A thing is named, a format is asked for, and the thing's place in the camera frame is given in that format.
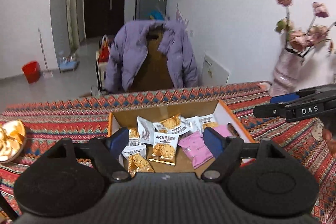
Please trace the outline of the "pink textured vase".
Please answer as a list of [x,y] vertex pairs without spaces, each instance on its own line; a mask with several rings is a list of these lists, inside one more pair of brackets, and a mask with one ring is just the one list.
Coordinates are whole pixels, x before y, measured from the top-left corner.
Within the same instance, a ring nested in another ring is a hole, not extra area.
[[304,58],[283,49],[273,70],[273,82],[270,86],[271,97],[291,93],[297,86]]

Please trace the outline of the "white snack packet back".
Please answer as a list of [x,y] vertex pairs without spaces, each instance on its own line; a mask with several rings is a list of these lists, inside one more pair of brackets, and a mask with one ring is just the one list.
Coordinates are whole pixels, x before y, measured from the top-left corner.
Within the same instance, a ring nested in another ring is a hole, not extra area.
[[154,133],[155,133],[155,127],[153,123],[138,116],[137,117],[137,129],[139,133],[139,141],[141,143],[153,145]]

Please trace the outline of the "cracker packet upper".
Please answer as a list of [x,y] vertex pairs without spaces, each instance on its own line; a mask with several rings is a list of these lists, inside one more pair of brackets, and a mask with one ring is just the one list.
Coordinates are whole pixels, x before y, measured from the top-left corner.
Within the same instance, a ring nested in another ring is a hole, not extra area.
[[174,115],[160,122],[153,123],[157,132],[183,135],[190,132],[190,125],[181,114]]

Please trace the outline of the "white cracker snack packet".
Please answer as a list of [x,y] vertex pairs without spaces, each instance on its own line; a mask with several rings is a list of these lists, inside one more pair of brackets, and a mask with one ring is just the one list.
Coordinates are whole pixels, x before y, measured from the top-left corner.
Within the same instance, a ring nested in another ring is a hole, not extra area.
[[178,141],[179,136],[177,134],[155,132],[153,151],[148,157],[149,161],[175,166]]

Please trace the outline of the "plate of orange peels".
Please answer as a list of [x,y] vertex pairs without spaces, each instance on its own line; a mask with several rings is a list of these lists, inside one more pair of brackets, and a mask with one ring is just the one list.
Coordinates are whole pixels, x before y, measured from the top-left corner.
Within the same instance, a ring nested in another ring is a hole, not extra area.
[[27,142],[24,124],[20,120],[13,120],[2,124],[0,141],[1,164],[15,160],[21,154]]

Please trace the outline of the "cracker packet left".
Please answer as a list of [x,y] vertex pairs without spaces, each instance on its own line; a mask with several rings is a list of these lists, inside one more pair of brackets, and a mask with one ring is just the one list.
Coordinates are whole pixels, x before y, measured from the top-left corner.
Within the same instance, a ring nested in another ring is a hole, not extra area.
[[154,173],[154,169],[146,159],[146,145],[126,146],[122,155],[127,159],[127,169],[131,177],[137,172]]

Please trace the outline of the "black entrance door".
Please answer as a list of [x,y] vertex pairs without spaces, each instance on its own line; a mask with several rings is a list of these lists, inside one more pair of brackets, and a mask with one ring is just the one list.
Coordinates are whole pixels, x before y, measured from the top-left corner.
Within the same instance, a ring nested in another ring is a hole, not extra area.
[[84,0],[87,38],[115,35],[125,23],[125,0]]

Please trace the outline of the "red bucket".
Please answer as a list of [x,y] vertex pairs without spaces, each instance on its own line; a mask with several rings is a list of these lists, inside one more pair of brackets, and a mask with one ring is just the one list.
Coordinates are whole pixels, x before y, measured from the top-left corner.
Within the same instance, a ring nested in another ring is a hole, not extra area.
[[22,66],[22,72],[29,84],[37,82],[41,77],[40,65],[37,61],[30,61]]

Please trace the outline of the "pink snack packet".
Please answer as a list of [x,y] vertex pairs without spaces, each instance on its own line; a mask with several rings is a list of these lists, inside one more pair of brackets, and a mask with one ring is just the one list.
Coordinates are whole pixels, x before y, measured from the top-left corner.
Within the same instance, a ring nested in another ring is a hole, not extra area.
[[178,142],[178,145],[181,147],[186,156],[191,160],[193,169],[199,168],[205,162],[214,157],[205,145],[204,140],[198,131],[183,137]]
[[225,125],[218,125],[216,127],[213,127],[213,129],[222,137],[226,138],[229,136],[232,136],[232,134],[230,133],[230,131],[228,130],[227,126]]

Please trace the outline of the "purple puffer jacket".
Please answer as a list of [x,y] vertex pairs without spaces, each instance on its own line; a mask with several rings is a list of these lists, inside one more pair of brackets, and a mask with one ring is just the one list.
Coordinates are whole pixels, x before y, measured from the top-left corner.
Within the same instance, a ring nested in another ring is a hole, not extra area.
[[197,63],[182,23],[134,20],[115,36],[106,66],[109,93],[197,86]]

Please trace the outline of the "wooden chair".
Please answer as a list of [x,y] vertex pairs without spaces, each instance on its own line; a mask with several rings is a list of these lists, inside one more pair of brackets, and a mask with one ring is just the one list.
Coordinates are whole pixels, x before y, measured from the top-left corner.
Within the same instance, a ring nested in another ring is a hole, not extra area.
[[145,92],[172,89],[174,84],[167,68],[167,57],[158,51],[163,38],[163,28],[150,30],[146,36],[147,57],[135,75],[128,92]]

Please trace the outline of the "patterned red tablecloth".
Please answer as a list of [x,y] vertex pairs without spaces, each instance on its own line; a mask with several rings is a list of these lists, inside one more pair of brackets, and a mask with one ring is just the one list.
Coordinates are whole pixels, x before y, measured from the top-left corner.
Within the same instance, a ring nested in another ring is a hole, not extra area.
[[320,223],[335,223],[335,159],[322,139],[321,122],[311,119],[286,123],[280,118],[255,118],[253,108],[269,101],[264,83],[258,82],[9,106],[1,114],[1,122],[21,121],[26,128],[27,143],[18,158],[1,165],[1,194],[18,213],[13,195],[18,176],[61,138],[85,141],[106,135],[112,112],[217,100],[224,101],[254,140],[272,138],[311,171],[320,188],[311,213]]

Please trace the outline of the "red cardboard box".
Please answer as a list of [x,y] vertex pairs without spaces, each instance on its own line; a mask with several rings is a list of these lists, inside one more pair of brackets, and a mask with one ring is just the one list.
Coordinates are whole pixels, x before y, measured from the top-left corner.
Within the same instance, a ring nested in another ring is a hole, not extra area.
[[109,135],[128,129],[128,143],[120,163],[135,176],[138,172],[196,172],[201,174],[221,146],[206,137],[209,128],[220,136],[236,136],[246,143],[252,137],[221,100],[191,102],[113,113]]

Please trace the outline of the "white radiator panel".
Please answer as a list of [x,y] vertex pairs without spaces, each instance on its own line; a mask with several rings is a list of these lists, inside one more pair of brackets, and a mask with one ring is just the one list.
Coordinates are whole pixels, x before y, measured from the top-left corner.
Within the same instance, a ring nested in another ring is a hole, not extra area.
[[228,83],[230,72],[211,56],[205,54],[201,73],[202,86],[222,86]]

